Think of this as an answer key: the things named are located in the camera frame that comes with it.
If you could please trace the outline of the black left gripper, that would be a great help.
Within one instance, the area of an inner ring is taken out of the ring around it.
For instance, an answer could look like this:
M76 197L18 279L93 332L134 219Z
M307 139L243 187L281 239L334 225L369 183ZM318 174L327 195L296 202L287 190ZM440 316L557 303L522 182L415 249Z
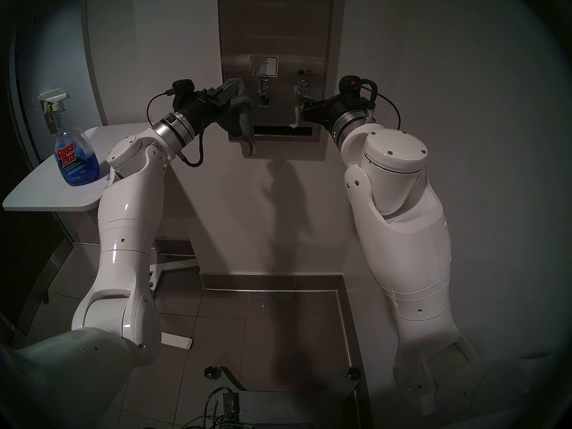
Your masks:
M193 130L204 130L213 122L230 122L230 102L216 104L214 98L232 98L237 92L237 80L227 80L214 89L213 97L207 90L181 96L181 114Z

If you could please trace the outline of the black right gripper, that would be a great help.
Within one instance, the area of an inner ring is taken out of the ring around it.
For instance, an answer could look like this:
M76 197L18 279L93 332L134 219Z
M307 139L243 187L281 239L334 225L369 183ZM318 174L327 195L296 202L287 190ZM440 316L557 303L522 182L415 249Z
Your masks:
M338 119L346 112L358 110L358 96L336 95L322 100L302 99L301 110L303 121L333 129Z

